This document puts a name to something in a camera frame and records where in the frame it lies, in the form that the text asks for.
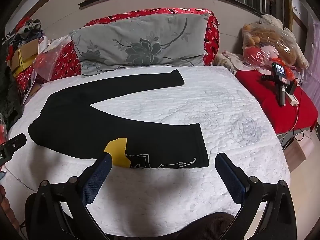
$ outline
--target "yellow patch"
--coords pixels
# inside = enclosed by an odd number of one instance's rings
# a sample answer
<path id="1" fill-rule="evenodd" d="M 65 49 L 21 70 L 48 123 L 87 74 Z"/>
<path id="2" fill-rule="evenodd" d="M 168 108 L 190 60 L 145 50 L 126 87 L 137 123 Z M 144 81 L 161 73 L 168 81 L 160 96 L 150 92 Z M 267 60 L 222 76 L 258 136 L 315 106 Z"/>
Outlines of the yellow patch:
<path id="1" fill-rule="evenodd" d="M 112 165 L 130 168 L 131 161 L 124 155 L 127 146 L 127 138 L 118 138 L 110 141 L 103 152 L 112 156 Z"/>

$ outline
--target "finger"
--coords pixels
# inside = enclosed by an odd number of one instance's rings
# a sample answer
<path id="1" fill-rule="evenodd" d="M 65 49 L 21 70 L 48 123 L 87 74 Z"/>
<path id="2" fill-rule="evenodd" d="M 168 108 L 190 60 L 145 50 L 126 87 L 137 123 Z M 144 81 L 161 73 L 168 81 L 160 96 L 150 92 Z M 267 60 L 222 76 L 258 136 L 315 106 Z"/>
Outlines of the finger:
<path id="1" fill-rule="evenodd" d="M 19 230 L 19 221 L 17 219 L 14 219 L 12 222 L 13 227 L 18 231 Z"/>
<path id="2" fill-rule="evenodd" d="M 9 208 L 9 210 L 6 212 L 6 215 L 9 218 L 11 223 L 16 219 L 14 216 L 14 212 L 11 208 Z"/>
<path id="3" fill-rule="evenodd" d="M 9 200 L 6 197 L 3 197 L 2 203 L 1 203 L 1 207 L 3 209 L 4 212 L 7 212 L 10 208 L 10 203 Z"/>
<path id="4" fill-rule="evenodd" d="M 4 187 L 2 185 L 0 185 L 0 194 L 2 196 L 5 196 L 5 189 L 4 189 Z"/>

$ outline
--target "gray pillow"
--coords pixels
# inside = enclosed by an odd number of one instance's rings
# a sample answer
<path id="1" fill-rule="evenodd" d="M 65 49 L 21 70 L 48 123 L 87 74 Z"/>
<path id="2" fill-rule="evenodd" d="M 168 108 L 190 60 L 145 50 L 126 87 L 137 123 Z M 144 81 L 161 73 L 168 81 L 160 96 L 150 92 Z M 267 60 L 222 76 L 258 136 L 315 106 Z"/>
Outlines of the gray pillow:
<path id="1" fill-rule="evenodd" d="M 209 14 L 155 14 L 70 33 L 83 75 L 136 66 L 203 66 Z"/>

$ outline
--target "white quilted bedspread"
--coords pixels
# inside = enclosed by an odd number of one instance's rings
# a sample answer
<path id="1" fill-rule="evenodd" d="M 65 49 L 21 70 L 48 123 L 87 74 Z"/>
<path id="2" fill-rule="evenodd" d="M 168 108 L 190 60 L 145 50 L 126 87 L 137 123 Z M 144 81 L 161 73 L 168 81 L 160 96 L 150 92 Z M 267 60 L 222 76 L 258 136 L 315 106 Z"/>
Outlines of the white quilted bedspread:
<path id="1" fill-rule="evenodd" d="M 28 126 L 39 116 L 48 96 L 98 79 L 174 69 L 132 68 L 45 84 L 26 104 L 23 116 L 10 130 L 10 138 L 24 133 L 27 144 L 14 154 L 7 168 L 33 190 L 37 190 L 43 179 L 60 183 L 79 176 L 94 160 L 76 159 L 40 147 L 28 135 Z M 220 152 L 225 152 L 248 176 L 257 176 L 262 182 L 277 183 L 283 179 L 290 183 L 279 140 L 259 103 L 240 82 L 220 66 L 178 70 L 184 86 L 139 92 L 93 106 L 128 119 L 176 125 L 200 123 L 210 165 L 196 169 L 112 167 L 95 201 L 87 206 L 106 233 L 160 236 L 214 212 L 236 215 L 240 205 L 233 202 L 214 166 L 215 156 Z M 84 116 L 79 122 L 83 123 L 81 143 L 87 133 L 95 131 L 86 129 L 90 117 Z"/>

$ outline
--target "power strip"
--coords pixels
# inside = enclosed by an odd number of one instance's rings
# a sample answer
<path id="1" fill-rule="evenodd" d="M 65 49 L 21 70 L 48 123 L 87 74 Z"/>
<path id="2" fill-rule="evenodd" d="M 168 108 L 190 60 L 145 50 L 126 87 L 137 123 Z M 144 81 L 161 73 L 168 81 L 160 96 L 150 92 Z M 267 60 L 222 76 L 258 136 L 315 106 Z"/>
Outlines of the power strip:
<path id="1" fill-rule="evenodd" d="M 298 99 L 294 95 L 289 95 L 287 92 L 285 93 L 285 97 L 289 101 L 290 105 L 297 106 L 299 104 Z"/>

